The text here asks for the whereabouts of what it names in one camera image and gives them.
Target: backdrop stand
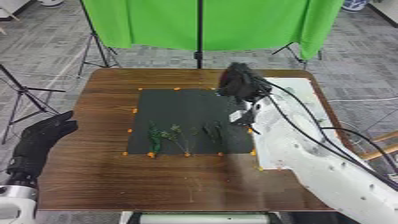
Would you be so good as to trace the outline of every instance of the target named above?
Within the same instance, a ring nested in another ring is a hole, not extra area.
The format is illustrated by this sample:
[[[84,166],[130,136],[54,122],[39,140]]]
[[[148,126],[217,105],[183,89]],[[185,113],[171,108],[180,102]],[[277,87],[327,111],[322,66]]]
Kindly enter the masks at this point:
[[[203,0],[198,0],[198,51],[194,53],[198,69],[203,69]]]
[[[301,59],[297,54],[295,54],[295,51],[292,50],[292,47],[290,45],[293,44],[295,42],[290,42],[283,48],[277,49],[277,51],[272,53],[272,55],[276,55],[285,49],[288,49],[292,55],[293,55],[293,58],[297,60],[297,62],[302,64],[304,66],[304,70],[308,70],[308,60]],[[322,50],[318,51],[318,60],[322,61],[322,58],[324,58],[324,55],[322,55]]]
[[[121,64],[116,60],[116,55],[118,55],[116,50],[110,47],[105,47],[102,39],[98,37],[98,33],[96,33],[96,29],[94,29],[94,26],[93,26],[91,17],[89,17],[89,13],[87,13],[87,9],[86,9],[86,6],[84,6],[84,0],[80,0],[80,4],[82,4],[84,15],[86,15],[86,19],[87,19],[87,23],[89,23],[89,27],[91,27],[91,36],[89,36],[89,40],[87,40],[87,46],[86,46],[86,49],[84,49],[84,58],[82,58],[82,63],[80,63],[80,68],[78,68],[78,77],[77,78],[82,77],[84,65],[94,65],[102,68],[112,68],[114,66],[121,67]],[[103,65],[100,65],[93,62],[87,62],[87,54],[89,54],[93,39],[94,39],[94,42],[96,42],[96,47],[98,47],[98,52],[100,52],[100,56],[102,56]]]
[[[15,102],[15,107],[13,107],[13,111],[11,111],[11,116],[9,116],[9,123],[7,123],[7,128],[6,128],[6,132],[4,132],[4,139],[2,139],[2,145],[6,144],[6,141],[7,141],[7,135],[9,135],[9,130],[11,130],[11,127],[13,125],[22,122],[23,120],[27,120],[32,116],[36,116],[38,114],[41,113],[47,113],[47,112],[54,112],[55,114],[59,114],[59,111],[50,107],[48,105],[48,101],[50,101],[50,97],[52,97],[52,93],[57,92],[57,93],[64,93],[66,91],[63,90],[55,90],[55,89],[39,89],[39,88],[31,88],[27,86],[22,85],[22,83],[18,82],[13,74],[9,73],[4,65],[0,64],[0,70],[15,84],[15,91],[18,93],[18,96],[16,96],[16,102]],[[48,96],[47,96],[47,100],[43,101],[36,95],[31,93],[31,90],[34,91],[47,91],[48,92]],[[38,111],[29,114],[25,117],[22,117],[20,119],[16,119],[16,109],[18,109],[18,105],[20,105],[20,100],[22,100],[22,96],[27,96],[34,106],[38,107]]]

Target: gray carpet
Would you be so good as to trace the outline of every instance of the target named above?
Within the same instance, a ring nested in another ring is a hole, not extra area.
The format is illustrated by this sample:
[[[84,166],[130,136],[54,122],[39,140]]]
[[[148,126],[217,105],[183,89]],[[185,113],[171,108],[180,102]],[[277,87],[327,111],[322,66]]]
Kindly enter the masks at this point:
[[[94,67],[87,66],[84,78],[75,79],[78,55],[89,35],[87,22],[77,0],[66,0],[57,9],[47,9],[34,4],[20,15],[22,22],[0,22],[9,33],[0,35],[0,62],[13,71],[16,78],[32,87],[68,90],[55,94],[52,105],[61,111],[73,108],[82,88]],[[233,61],[247,62],[260,69],[301,69],[302,65],[283,51],[270,55],[276,49],[206,52],[205,68],[226,68]],[[194,68],[192,52],[134,46],[118,49],[118,60],[123,67],[132,68]],[[398,96],[398,29],[391,27],[381,16],[366,9],[359,14],[340,13],[333,33],[325,41],[324,60],[313,59],[308,70],[317,76],[329,100],[389,98]],[[89,58],[98,61],[93,48]],[[15,92],[0,82],[0,127],[11,113]],[[398,109],[398,101],[334,102],[333,108],[340,120],[349,122],[368,136],[377,136],[398,130],[398,112],[372,128],[379,118]],[[18,114],[32,111],[32,105],[23,102]],[[23,128],[50,115],[39,115],[20,123],[13,129],[11,139],[0,148],[0,170],[6,167],[18,135]],[[382,159],[372,162],[377,170],[389,173]],[[41,223],[118,223],[116,213],[100,212],[43,212]]]

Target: wooden table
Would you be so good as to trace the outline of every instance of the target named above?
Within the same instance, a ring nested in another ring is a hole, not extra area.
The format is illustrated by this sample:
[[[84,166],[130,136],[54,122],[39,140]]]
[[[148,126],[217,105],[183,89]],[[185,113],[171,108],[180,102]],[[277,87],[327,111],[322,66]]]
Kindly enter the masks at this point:
[[[258,170],[256,156],[123,155],[139,88],[217,87],[222,70],[100,69],[75,118],[80,130],[59,142],[41,177],[47,210],[302,211],[331,210],[292,171]],[[313,75],[267,70],[269,77],[311,79],[329,117],[338,119]]]

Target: black cable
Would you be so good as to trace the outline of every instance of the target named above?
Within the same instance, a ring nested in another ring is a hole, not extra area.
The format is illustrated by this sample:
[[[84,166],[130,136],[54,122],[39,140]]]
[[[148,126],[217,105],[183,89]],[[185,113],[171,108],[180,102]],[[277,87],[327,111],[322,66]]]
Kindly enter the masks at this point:
[[[354,135],[357,135],[357,136],[366,140],[366,142],[368,142],[368,143],[372,144],[372,146],[377,148],[377,150],[379,150],[379,152],[381,152],[381,154],[382,154],[382,156],[384,156],[384,158],[386,158],[386,160],[388,160],[388,163],[389,163],[389,165],[391,165],[391,167],[393,167],[395,173],[398,174],[398,167],[397,167],[397,165],[395,165],[395,161],[393,161],[393,159],[389,158],[389,155],[388,155],[388,153],[384,152],[381,146],[379,146],[379,145],[375,144],[375,142],[370,140],[370,138],[368,138],[361,133],[357,133],[356,131],[352,131],[352,130],[347,129],[347,128],[322,127],[322,129],[324,129],[324,130],[343,130],[343,131],[350,132]]]
[[[265,82],[265,83],[267,83],[269,85],[272,85],[277,89],[281,89],[283,92],[293,97],[295,101],[299,102],[299,104],[301,104],[301,106],[302,106],[302,108],[304,108],[304,110],[306,110],[306,112],[308,112],[308,114],[309,114],[309,117],[311,117],[311,119],[313,119],[315,125],[317,125],[318,130],[320,130],[320,133],[322,133],[322,136],[324,136],[324,138],[325,138],[325,141],[327,141],[329,144],[336,147],[336,149],[338,149],[340,152],[345,154],[345,156],[350,158],[350,161],[352,161],[352,162],[357,161],[357,160],[354,159],[354,157],[350,156],[350,154],[345,152],[345,150],[340,148],[340,146],[334,144],[333,140],[329,139],[329,136],[327,136],[327,134],[325,134],[325,132],[324,132],[324,130],[322,130],[322,126],[320,126],[320,123],[318,123],[315,114],[313,114],[311,110],[308,109],[308,106],[306,106],[306,104],[302,103],[302,101],[301,101],[299,97],[295,96],[295,94],[293,94],[293,93],[292,93],[292,92],[290,92],[290,91],[288,91],[277,84],[274,84],[272,82],[269,82],[263,78],[262,78],[262,82]]]
[[[290,123],[290,125],[292,125],[292,127],[295,128],[295,130],[301,132],[301,134],[308,137],[308,139],[329,150],[329,152],[333,152],[343,159],[347,159],[366,171],[368,171],[368,173],[375,176],[375,178],[388,184],[388,186],[398,191],[398,184],[359,163],[359,161],[357,160],[350,160],[327,146],[325,146],[325,144],[320,142],[320,141],[317,141],[317,139],[308,135],[308,133],[302,131],[302,129],[297,127],[297,125],[295,125],[295,123],[293,123],[293,121],[290,120],[290,118],[288,118],[288,116],[286,116],[286,114],[283,113],[283,110],[281,110],[281,107],[279,107],[279,105],[277,105],[277,103],[276,103],[276,101],[274,101],[274,99],[272,99],[272,97],[269,96],[269,98],[270,98],[270,102],[272,102],[272,104],[274,104],[274,106],[276,106],[276,109],[277,109],[277,111],[279,111],[279,113],[281,113],[281,116],[283,116],[283,118],[285,118],[285,120],[288,121],[288,123]]]
[[[299,104],[301,104],[301,106],[302,106],[302,108],[304,108],[304,110],[306,110],[306,112],[308,112],[308,114],[309,114],[309,117],[311,117],[311,119],[313,119],[315,125],[317,125],[317,127],[318,127],[322,136],[324,136],[324,138],[325,138],[329,144],[336,147],[336,149],[338,149],[340,152],[347,155],[347,157],[349,157],[354,161],[357,161],[357,160],[352,158],[352,156],[349,155],[349,153],[345,152],[345,150],[340,148],[340,146],[334,144],[333,140],[329,139],[327,134],[325,134],[325,132],[324,132],[324,127],[320,126],[320,123],[318,123],[318,120],[317,120],[317,117],[315,117],[315,114],[313,114],[313,112],[311,112],[311,110],[309,110],[306,104],[302,103],[299,97],[295,96],[295,94],[293,94],[293,93],[292,93],[292,92],[290,92],[290,91],[288,91],[277,84],[274,84],[272,82],[269,82],[263,78],[262,78],[260,81],[262,81],[263,83],[267,83],[269,85],[272,85],[277,89],[281,89],[283,92],[293,97],[295,101],[299,102]],[[386,153],[384,153],[382,155],[384,155],[386,160],[391,161],[391,158],[389,158],[389,156],[386,155]],[[393,170],[395,170],[395,172],[397,172],[398,169],[397,169],[397,166],[395,166],[393,161],[391,161],[389,165],[391,165],[391,168],[393,168]]]

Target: light stand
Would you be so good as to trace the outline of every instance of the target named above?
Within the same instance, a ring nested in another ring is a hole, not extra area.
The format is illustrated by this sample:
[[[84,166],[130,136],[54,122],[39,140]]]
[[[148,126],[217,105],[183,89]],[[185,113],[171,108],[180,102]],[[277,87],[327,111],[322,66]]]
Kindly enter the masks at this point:
[[[110,48],[110,47],[105,47],[103,43],[102,43],[102,40],[100,40],[100,37],[98,37],[98,33],[96,33],[96,29],[94,29],[94,26],[93,26],[93,22],[91,22],[91,17],[89,17],[89,13],[87,13],[87,9],[86,9],[86,6],[84,6],[84,0],[80,0],[80,4],[82,4],[82,8],[84,8],[84,15],[86,15],[86,19],[87,19],[87,23],[89,23],[89,27],[91,27],[91,36],[89,36],[89,40],[87,40],[87,46],[86,46],[86,49],[84,49],[84,59],[82,59],[82,63],[80,63],[80,68],[78,68],[78,77],[82,77],[82,72],[84,72],[84,65],[94,65],[102,68],[112,68],[114,66],[119,66],[119,62],[116,60],[116,50]],[[96,42],[96,47],[98,47],[98,51],[100,51],[100,56],[102,56],[102,60],[103,60],[103,65],[93,63],[93,62],[87,62],[87,53],[89,53],[89,49],[91,49],[91,42],[93,42],[93,39],[94,39],[94,42]],[[103,48],[107,49],[107,52],[109,52],[109,58],[105,57],[105,52],[103,52]]]
[[[9,123],[7,123],[7,128],[6,128],[6,132],[4,132],[4,139],[2,139],[2,144],[6,144],[6,140],[7,140],[7,135],[9,135],[9,129],[11,129],[11,126],[22,122],[23,120],[27,120],[32,116],[36,116],[38,114],[41,113],[47,113],[48,111],[52,111],[55,114],[59,114],[57,110],[50,107],[48,105],[48,100],[50,100],[50,97],[52,97],[52,93],[57,92],[57,93],[63,93],[66,91],[63,90],[55,90],[55,89],[39,89],[39,88],[31,88],[27,86],[22,85],[22,83],[18,82],[13,74],[9,73],[4,65],[0,64],[0,70],[15,84],[15,91],[18,93],[18,96],[16,96],[16,102],[15,102],[15,107],[13,107],[13,112],[11,112],[11,117],[9,117]],[[47,100],[43,101],[36,95],[31,93],[31,90],[34,91],[47,91],[48,92],[48,96],[47,96]],[[34,104],[34,106],[38,107],[38,111],[29,114],[27,116],[23,116],[20,119],[16,119],[16,108],[18,108],[18,105],[20,105],[20,100],[22,100],[22,96],[25,96]]]
[[[304,59],[299,58],[299,56],[297,56],[297,54],[295,54],[295,51],[293,51],[292,48],[290,48],[290,45],[292,45],[293,43],[295,43],[295,42],[290,42],[290,43],[285,45],[285,47],[277,49],[277,51],[272,53],[272,55],[276,55],[285,49],[288,49],[288,50],[290,50],[290,53],[292,53],[292,55],[293,55],[293,58],[295,58],[295,60],[297,60],[297,62],[302,63],[302,65],[304,65],[304,70],[306,70],[306,69],[308,69],[308,60],[304,60]],[[318,51],[318,60],[322,60],[322,50]]]

